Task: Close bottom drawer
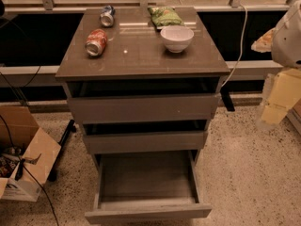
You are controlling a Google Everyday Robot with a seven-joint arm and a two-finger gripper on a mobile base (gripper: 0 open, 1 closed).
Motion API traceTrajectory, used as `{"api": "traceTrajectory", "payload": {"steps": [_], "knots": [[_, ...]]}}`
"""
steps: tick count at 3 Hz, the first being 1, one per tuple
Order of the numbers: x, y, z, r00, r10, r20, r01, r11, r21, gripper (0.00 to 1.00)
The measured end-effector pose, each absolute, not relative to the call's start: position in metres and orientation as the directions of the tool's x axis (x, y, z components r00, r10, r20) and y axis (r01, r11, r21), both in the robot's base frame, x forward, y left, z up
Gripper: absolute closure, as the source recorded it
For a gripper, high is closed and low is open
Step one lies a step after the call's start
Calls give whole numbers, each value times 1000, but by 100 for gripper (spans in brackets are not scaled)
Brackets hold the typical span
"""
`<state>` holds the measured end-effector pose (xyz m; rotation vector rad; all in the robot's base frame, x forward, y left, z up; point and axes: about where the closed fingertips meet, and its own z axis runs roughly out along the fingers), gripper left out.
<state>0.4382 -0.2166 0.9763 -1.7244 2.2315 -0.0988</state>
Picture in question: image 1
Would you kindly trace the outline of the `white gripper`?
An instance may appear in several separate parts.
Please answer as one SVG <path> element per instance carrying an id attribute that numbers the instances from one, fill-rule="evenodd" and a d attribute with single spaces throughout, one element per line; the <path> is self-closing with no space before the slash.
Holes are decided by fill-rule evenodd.
<path id="1" fill-rule="evenodd" d="M 253 42 L 251 49 L 259 53 L 270 52 L 272 50 L 274 31 L 275 29 L 271 28 L 265 32 Z M 268 103 L 276 107 L 265 105 L 261 113 L 261 120 L 269 125 L 280 124 L 287 115 L 286 110 L 290 110 L 294 107 L 300 99 L 301 71 L 289 69 L 278 73 L 268 97 Z"/>

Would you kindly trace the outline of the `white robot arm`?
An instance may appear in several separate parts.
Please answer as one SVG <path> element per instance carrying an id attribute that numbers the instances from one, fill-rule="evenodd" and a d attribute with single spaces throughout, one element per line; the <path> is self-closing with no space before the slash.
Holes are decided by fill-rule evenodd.
<path id="1" fill-rule="evenodd" d="M 278 125 L 301 99 L 301 0 L 296 1 L 277 25 L 251 45 L 255 52 L 270 52 L 283 67 L 264 82 L 258 122 Z"/>

